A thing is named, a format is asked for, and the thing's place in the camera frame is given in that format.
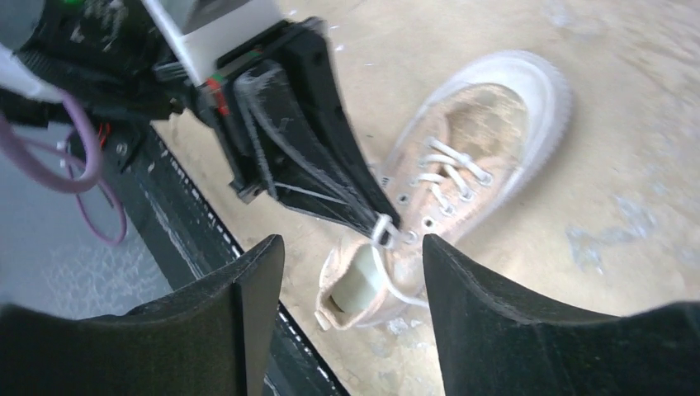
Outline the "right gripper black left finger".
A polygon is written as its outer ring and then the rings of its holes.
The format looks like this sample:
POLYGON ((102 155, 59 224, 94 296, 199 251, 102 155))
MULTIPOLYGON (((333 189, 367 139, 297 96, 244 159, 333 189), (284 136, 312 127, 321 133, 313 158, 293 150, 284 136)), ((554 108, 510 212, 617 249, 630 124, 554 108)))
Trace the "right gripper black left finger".
POLYGON ((285 261, 271 235, 122 316, 1 307, 4 395, 259 395, 285 261))

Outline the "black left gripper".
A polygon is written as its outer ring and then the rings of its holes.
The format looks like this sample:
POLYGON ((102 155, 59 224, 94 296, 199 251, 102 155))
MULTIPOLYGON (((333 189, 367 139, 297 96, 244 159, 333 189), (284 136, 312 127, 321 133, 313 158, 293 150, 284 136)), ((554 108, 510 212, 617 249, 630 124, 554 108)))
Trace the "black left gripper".
POLYGON ((375 179, 343 110, 326 22, 281 21, 217 59, 194 86, 177 63, 156 74, 184 83, 182 100, 210 126, 249 203, 266 192, 290 210, 371 236, 381 215, 400 215, 375 179))

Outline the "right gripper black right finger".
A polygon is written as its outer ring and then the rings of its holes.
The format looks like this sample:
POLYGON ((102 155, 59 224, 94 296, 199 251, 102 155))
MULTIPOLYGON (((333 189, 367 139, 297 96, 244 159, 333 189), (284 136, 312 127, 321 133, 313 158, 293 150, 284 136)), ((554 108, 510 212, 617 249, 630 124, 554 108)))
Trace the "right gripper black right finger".
POLYGON ((615 317, 541 295, 423 239, 448 395, 696 395, 699 305, 615 317))

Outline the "beige canvas sneaker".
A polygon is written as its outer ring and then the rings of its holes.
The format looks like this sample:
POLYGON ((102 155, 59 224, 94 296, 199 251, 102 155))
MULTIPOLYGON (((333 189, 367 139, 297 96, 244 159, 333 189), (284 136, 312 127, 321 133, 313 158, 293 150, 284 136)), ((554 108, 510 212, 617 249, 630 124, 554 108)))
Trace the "beige canvas sneaker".
POLYGON ((524 50, 478 58, 436 89, 376 172, 400 219, 382 215, 369 237, 344 234, 322 266, 320 327, 426 307, 423 238, 455 243, 514 198, 557 148, 572 105, 563 73, 524 50))

